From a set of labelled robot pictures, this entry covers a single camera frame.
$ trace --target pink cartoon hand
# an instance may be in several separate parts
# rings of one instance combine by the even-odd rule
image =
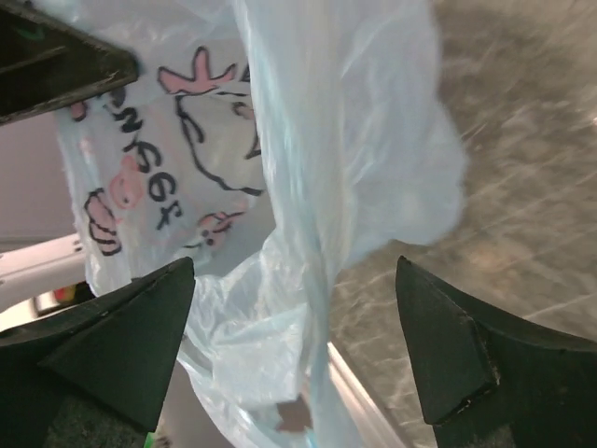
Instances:
[[[90,238],[97,243],[105,256],[116,255],[122,250],[122,244],[116,230],[116,220],[108,208],[104,189],[97,189],[90,193],[83,206],[90,219]]]
[[[71,117],[74,121],[80,122],[87,117],[87,104],[84,101],[70,105]]]
[[[108,189],[113,203],[122,210],[133,209],[143,198],[139,166],[133,156],[124,156],[120,161],[120,172],[112,179]]]
[[[223,75],[212,77],[209,62],[209,51],[206,47],[199,47],[192,64],[192,77],[185,77],[166,67],[160,67],[158,81],[168,93],[185,95],[203,95],[214,91],[221,84],[231,82],[236,76],[236,64],[229,66]]]
[[[234,221],[242,215],[244,215],[244,211],[232,213],[231,215],[218,212],[204,216],[197,223],[197,240],[185,245],[185,248],[206,248],[212,252],[216,251],[224,244],[226,235]]]
[[[245,103],[234,103],[232,105],[232,111],[239,117],[255,121],[255,110],[253,110],[253,107],[249,107]]]

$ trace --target black plastic piece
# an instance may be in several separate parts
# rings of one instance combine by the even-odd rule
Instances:
[[[396,295],[439,448],[597,446],[597,343],[506,313],[404,258]]]
[[[0,0],[0,125],[112,91],[138,78],[117,49],[11,0]]]
[[[192,261],[180,259],[1,332],[0,446],[143,446],[160,417],[194,286]]]

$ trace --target gray marble surface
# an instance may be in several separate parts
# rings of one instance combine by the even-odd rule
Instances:
[[[423,423],[396,308],[405,255],[536,323],[597,340],[597,2],[443,0],[441,96],[471,159],[457,229],[395,242],[341,274],[334,335],[418,448]]]

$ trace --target white plastic bag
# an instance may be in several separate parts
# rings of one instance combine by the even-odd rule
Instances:
[[[465,156],[436,99],[439,52],[429,6],[422,0],[39,0],[38,6],[132,49],[144,69],[126,97],[119,91],[59,113],[95,290],[188,253],[192,248],[181,246],[193,240],[203,248],[209,239],[220,245],[214,236],[234,232],[235,219],[248,220],[255,201],[266,200],[256,195],[262,179],[252,164],[262,159],[276,228],[228,275],[198,276],[180,360],[206,411],[237,447],[361,446],[327,371],[334,280],[390,239],[435,241],[462,207]],[[248,93],[242,87],[249,78],[252,98],[235,96]],[[260,143],[247,119],[252,105]],[[127,108],[143,120],[142,129],[123,132]],[[81,111],[87,117],[73,122]],[[158,147],[160,163],[139,142]],[[123,154],[131,144],[132,160]],[[262,158],[247,158],[256,148]],[[161,172],[179,188],[166,175],[151,184]],[[164,203],[150,201],[152,192]],[[168,201],[178,201],[182,213],[171,211],[158,229]],[[201,273],[212,252],[198,254],[191,253]],[[275,403],[293,400],[307,377],[313,431],[276,431]]]

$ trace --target light blue plastic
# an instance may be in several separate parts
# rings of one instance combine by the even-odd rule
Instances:
[[[206,411],[238,448],[361,447],[328,371],[336,276],[392,239],[434,242],[457,222],[463,205],[466,160],[436,97],[440,54],[430,6],[423,0],[39,5],[136,51],[145,71],[128,98],[147,114],[172,109],[154,76],[163,61],[187,60],[198,42],[242,40],[276,227],[259,252],[227,275],[197,277],[179,360]],[[91,114],[94,126],[103,126],[101,105]],[[62,151],[76,225],[89,244],[88,280],[106,291],[132,272],[178,256],[180,242],[173,238],[157,252],[136,241],[142,212],[135,209],[118,224],[123,253],[98,253],[77,189],[104,186],[104,166],[117,160],[101,145],[93,158],[78,155],[80,127],[67,115],[59,114]],[[277,431],[276,403],[294,400],[305,385],[312,431]]]

